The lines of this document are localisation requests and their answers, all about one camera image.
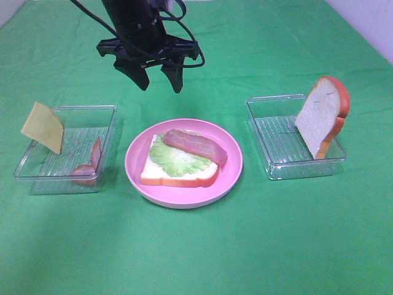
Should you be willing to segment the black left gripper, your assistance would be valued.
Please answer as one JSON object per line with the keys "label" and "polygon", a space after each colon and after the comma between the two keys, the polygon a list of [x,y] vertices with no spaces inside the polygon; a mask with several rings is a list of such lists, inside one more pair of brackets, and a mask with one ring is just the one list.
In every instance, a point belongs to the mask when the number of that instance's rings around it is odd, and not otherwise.
{"label": "black left gripper", "polygon": [[150,80],[142,66],[162,65],[175,93],[183,88],[184,58],[201,57],[195,39],[187,40],[167,34],[163,26],[117,26],[115,38],[104,39],[96,46],[98,53],[115,56],[114,68],[129,77],[141,90]]}

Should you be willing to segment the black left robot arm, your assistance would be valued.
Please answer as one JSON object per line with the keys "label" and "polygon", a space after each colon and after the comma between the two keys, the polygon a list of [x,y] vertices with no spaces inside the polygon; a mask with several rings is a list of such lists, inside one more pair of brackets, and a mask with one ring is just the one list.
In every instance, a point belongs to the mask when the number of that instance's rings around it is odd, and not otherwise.
{"label": "black left robot arm", "polygon": [[96,46],[103,57],[116,56],[114,68],[128,76],[141,90],[150,81],[146,68],[160,65],[173,90],[179,93],[183,87],[185,58],[196,60],[203,57],[198,42],[187,27],[190,39],[172,36],[165,30],[163,21],[177,22],[186,14],[183,1],[177,2],[182,15],[172,14],[172,1],[103,1],[114,25],[113,39],[106,39]]}

